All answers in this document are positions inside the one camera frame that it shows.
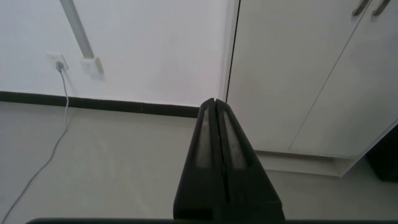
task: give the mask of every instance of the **white cabinet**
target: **white cabinet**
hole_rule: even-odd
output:
[[[359,22],[358,3],[241,1],[227,102],[255,150],[288,151]]]
[[[363,153],[398,118],[398,1],[350,38],[290,150],[333,157]]]
[[[241,1],[227,103],[266,169],[343,175],[398,123],[398,1],[361,2]]]

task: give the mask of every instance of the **cable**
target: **cable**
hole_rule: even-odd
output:
[[[18,196],[17,200],[15,200],[15,202],[11,205],[10,209],[7,211],[6,216],[4,216],[1,224],[5,224],[7,217],[9,216],[9,214],[11,213],[12,209],[14,209],[14,207],[17,205],[17,203],[19,202],[19,200],[22,198],[22,196],[25,194],[26,190],[29,188],[30,184],[32,183],[32,181],[38,176],[38,174],[51,162],[51,160],[54,157],[55,154],[55,150],[57,149],[58,144],[60,143],[61,139],[63,138],[63,136],[65,135],[65,133],[68,130],[68,123],[67,123],[67,113],[68,113],[68,106],[69,106],[69,97],[68,97],[68,93],[67,93],[67,87],[65,85],[65,79],[63,78],[63,63],[62,62],[56,62],[56,69],[58,70],[58,72],[60,72],[61,77],[62,77],[62,82],[63,82],[63,90],[65,91],[65,96],[67,97],[67,105],[65,106],[65,112],[64,112],[64,118],[65,118],[65,130],[63,131],[63,133],[61,134],[61,136],[59,137],[57,143],[55,143],[54,148],[52,149],[52,153],[51,153],[51,157],[50,159],[44,164],[44,166],[42,166],[36,173],[35,175],[33,175],[33,177],[30,178],[30,180],[28,181],[27,185],[25,186],[25,188],[23,189],[23,191],[21,192],[21,194]]]

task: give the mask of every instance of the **floor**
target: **floor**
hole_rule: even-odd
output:
[[[69,129],[6,223],[172,218],[195,119],[70,108]],[[0,220],[50,157],[63,108],[0,102]],[[365,160],[343,178],[267,171],[287,219],[398,220],[398,184]]]

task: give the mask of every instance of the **black baseboard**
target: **black baseboard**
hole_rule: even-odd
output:
[[[64,96],[13,93],[7,91],[0,91],[0,101],[50,106],[65,106],[66,103]],[[185,118],[197,118],[199,112],[199,107],[194,106],[159,105],[153,103],[95,100],[77,97],[69,97],[69,106],[74,108],[179,116]]]

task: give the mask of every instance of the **wall socket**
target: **wall socket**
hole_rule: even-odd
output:
[[[47,53],[47,58],[49,58],[51,65],[54,68],[57,68],[56,63],[57,62],[62,62],[63,63],[63,69],[68,70],[68,64],[63,58],[62,54],[53,54],[53,53]]]

